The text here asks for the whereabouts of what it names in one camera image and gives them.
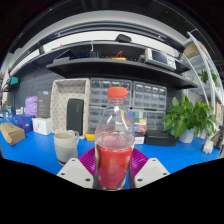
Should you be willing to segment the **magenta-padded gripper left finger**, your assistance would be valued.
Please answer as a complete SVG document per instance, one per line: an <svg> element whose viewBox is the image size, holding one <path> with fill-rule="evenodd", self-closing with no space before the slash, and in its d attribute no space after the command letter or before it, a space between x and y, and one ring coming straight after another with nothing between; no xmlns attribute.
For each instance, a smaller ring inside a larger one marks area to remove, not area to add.
<svg viewBox="0 0 224 224"><path fill-rule="evenodd" d="M79 158L71 158L58 176L83 188L93 188L96 172L95 149L91 148Z"/></svg>

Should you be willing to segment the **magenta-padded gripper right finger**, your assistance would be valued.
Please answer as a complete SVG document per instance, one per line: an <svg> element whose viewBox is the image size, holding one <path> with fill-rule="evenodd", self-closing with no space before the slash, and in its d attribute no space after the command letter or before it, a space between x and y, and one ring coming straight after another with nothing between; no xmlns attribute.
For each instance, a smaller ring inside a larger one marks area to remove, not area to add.
<svg viewBox="0 0 224 224"><path fill-rule="evenodd" d="M136 148L133 149L128 176L131 189L146 186L167 175L168 170L157 158L148 158Z"/></svg>

